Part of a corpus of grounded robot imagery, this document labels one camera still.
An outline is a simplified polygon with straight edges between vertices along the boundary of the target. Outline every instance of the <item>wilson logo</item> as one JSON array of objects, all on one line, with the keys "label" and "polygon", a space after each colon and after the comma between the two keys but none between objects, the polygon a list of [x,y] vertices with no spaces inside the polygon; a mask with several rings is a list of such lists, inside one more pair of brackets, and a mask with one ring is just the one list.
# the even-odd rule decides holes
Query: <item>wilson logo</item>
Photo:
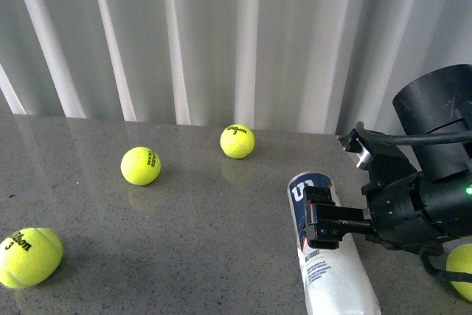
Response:
[{"label": "wilson logo", "polygon": [[147,151],[147,164],[152,167],[156,166],[156,154],[152,150]]},{"label": "wilson logo", "polygon": [[292,196],[296,202],[300,202],[303,199],[303,190],[305,186],[314,186],[315,184],[311,180],[305,180],[300,182],[297,186],[292,188]]},{"label": "wilson logo", "polygon": [[228,127],[226,130],[227,131],[234,131],[233,134],[236,134],[237,132],[243,132],[244,134],[248,133],[248,131],[246,129],[239,128],[235,125],[232,125],[231,127]]},{"label": "wilson logo", "polygon": [[28,243],[26,240],[23,240],[24,234],[17,232],[10,236],[13,241],[11,241],[6,247],[5,250],[10,249],[15,243],[21,246],[25,251],[29,251],[32,248],[32,245]]}]

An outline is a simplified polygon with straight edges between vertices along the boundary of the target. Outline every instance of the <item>tennis ball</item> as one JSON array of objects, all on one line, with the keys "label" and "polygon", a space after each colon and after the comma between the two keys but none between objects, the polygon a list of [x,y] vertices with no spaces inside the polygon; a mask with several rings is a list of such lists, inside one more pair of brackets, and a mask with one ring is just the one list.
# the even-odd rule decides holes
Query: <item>tennis ball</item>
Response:
[{"label": "tennis ball", "polygon": [[[449,254],[445,265],[446,271],[472,274],[472,243],[461,245]],[[451,282],[452,286],[467,300],[472,302],[472,283]]]},{"label": "tennis ball", "polygon": [[0,243],[0,282],[21,289],[44,281],[59,266],[62,244],[44,228],[27,228]]},{"label": "tennis ball", "polygon": [[245,125],[230,125],[221,134],[220,145],[233,159],[242,159],[254,149],[254,134]]},{"label": "tennis ball", "polygon": [[150,184],[160,171],[161,161],[150,148],[133,148],[123,156],[121,161],[121,172],[130,184],[138,186]]}]

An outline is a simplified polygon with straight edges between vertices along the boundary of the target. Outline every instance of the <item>curtain fold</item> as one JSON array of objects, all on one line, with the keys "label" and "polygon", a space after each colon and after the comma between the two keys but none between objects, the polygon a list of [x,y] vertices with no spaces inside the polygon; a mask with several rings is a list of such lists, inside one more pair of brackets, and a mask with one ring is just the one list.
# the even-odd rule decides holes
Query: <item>curtain fold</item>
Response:
[{"label": "curtain fold", "polygon": [[472,0],[0,0],[0,112],[401,134],[471,28]]}]

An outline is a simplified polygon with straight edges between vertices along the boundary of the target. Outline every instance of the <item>speckled gray surface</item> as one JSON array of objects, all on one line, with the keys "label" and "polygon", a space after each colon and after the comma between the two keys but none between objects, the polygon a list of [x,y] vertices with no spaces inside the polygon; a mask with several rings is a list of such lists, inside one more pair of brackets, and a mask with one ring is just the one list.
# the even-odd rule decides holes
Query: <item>speckled gray surface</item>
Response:
[{"label": "speckled gray surface", "polygon": [[[65,250],[40,285],[0,288],[0,314],[306,314],[287,183],[325,173],[364,205],[366,173],[332,136],[255,131],[231,160],[221,128],[6,114],[0,132],[0,237],[44,226]],[[146,187],[119,171],[137,145],[162,161]],[[472,314],[416,255],[355,240],[384,315]]]}]

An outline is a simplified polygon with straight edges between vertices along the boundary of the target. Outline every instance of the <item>black cylindrical housing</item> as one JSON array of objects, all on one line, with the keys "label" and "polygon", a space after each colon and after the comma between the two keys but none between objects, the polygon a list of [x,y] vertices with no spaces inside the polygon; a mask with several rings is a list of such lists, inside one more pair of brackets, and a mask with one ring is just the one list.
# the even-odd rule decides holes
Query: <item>black cylindrical housing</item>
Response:
[{"label": "black cylindrical housing", "polygon": [[[456,65],[423,75],[405,86],[393,106],[405,133],[430,134],[468,129],[461,105],[472,100],[472,66]],[[413,147],[425,177],[433,182],[468,170],[463,144]]]},{"label": "black cylindrical housing", "polygon": [[418,253],[425,245],[472,235],[470,172],[440,183],[422,173],[400,179],[368,196],[378,236],[399,249]]}]

